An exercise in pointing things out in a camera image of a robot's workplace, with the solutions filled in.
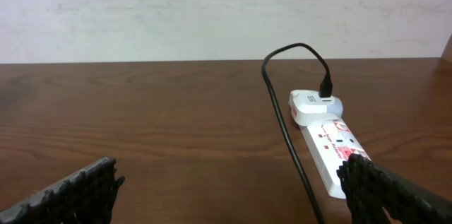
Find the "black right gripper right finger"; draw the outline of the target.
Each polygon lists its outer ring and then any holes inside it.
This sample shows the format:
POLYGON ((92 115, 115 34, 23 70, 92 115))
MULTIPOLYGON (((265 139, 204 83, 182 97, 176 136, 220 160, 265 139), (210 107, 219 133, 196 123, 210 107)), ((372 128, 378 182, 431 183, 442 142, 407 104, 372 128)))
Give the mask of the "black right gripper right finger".
POLYGON ((451 202, 358 154, 338 168, 352 223, 451 224, 451 202))

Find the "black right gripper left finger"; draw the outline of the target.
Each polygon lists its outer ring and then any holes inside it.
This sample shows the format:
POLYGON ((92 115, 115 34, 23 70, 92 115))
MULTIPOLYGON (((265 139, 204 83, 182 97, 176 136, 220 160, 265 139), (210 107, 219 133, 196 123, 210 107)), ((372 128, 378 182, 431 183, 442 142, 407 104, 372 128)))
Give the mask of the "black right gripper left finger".
POLYGON ((114 158, 101 158, 1 211, 1 224, 105 223, 125 177, 114 158))

